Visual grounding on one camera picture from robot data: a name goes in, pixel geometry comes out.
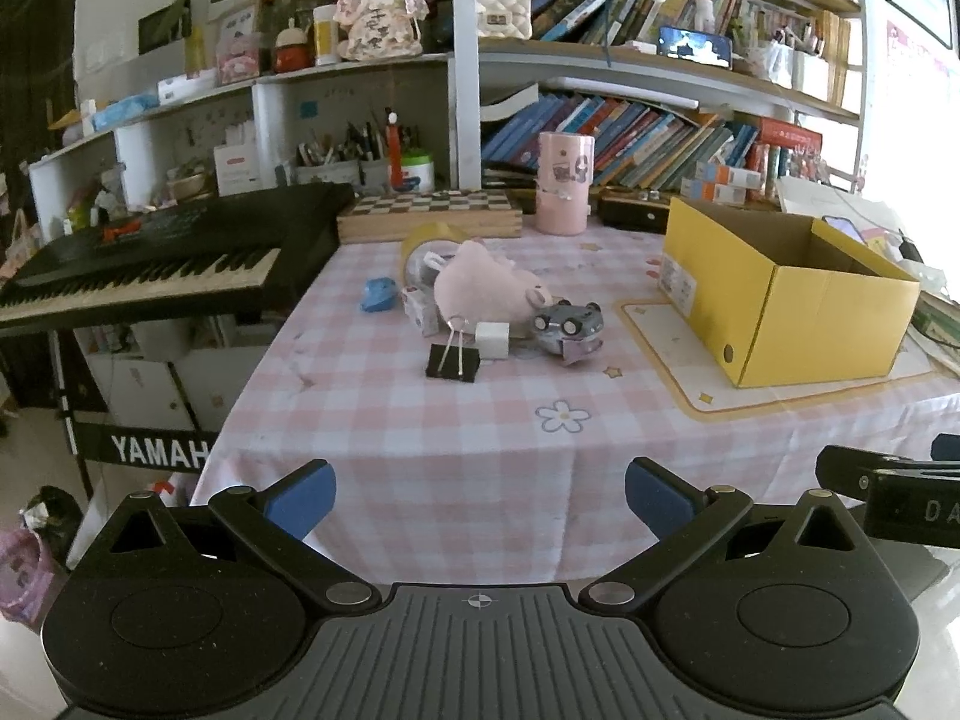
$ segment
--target pink checkered tablecloth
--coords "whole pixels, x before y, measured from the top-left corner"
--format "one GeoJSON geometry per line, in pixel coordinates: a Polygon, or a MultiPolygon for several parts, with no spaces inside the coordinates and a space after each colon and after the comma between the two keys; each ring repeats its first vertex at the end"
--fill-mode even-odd
{"type": "Polygon", "coordinates": [[[700,488],[736,485],[792,503],[816,485],[824,445],[920,458],[939,432],[960,432],[960,382],[939,374],[765,415],[688,415],[613,309],[658,296],[661,237],[525,229],[490,245],[544,276],[554,295],[598,302],[604,347],[570,368],[520,348],[482,365],[475,384],[427,379],[430,341],[402,309],[358,308],[368,278],[397,275],[400,245],[345,245],[253,373],[194,503],[230,485],[265,488],[325,458],[337,503],[307,543],[369,581],[574,580],[652,542],[624,500],[637,455],[700,488]]]}

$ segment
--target silver screw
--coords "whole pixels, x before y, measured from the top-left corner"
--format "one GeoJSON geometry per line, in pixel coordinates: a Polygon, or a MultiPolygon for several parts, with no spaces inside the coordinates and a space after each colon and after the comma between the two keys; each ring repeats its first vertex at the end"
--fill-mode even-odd
{"type": "Polygon", "coordinates": [[[373,591],[358,581],[338,581],[326,591],[326,600],[338,607],[355,607],[370,600],[373,591]]]}
{"type": "Polygon", "coordinates": [[[634,600],[634,589],[622,581],[599,581],[589,589],[589,596],[605,607],[621,607],[634,600]]]}

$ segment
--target gray ribbed plate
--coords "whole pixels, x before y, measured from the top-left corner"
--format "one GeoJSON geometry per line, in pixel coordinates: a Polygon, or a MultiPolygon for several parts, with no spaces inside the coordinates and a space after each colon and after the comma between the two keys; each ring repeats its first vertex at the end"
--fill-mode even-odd
{"type": "MultiPolygon", "coordinates": [[[[205,720],[757,720],[694,693],[624,619],[549,587],[400,586],[276,685],[205,720]]],[[[844,720],[904,720],[889,704],[844,720]]],[[[102,720],[74,709],[62,720],[102,720]]]]}

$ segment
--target floor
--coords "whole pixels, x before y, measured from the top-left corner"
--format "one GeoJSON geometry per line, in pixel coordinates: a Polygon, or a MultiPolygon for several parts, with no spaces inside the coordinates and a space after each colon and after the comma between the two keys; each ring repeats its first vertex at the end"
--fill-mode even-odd
{"type": "MultiPolygon", "coordinates": [[[[0,439],[0,528],[16,525],[18,509],[43,484],[83,501],[83,487],[67,454],[64,432],[52,413],[24,410],[8,420],[0,439]]],[[[91,466],[94,483],[120,500],[150,485],[150,471],[91,466]]],[[[910,720],[960,717],[960,551],[878,543],[887,565],[914,601],[922,644],[896,704],[910,720]]],[[[0,717],[53,720],[64,700],[47,668],[40,639],[0,617],[0,717]]]]}

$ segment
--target pink cylinder container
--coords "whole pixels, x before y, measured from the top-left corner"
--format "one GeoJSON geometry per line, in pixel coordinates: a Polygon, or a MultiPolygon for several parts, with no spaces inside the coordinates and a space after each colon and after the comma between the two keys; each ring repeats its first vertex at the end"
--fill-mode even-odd
{"type": "Polygon", "coordinates": [[[549,235],[579,235],[587,229],[593,183],[593,136],[539,134],[536,229],[549,235]]]}

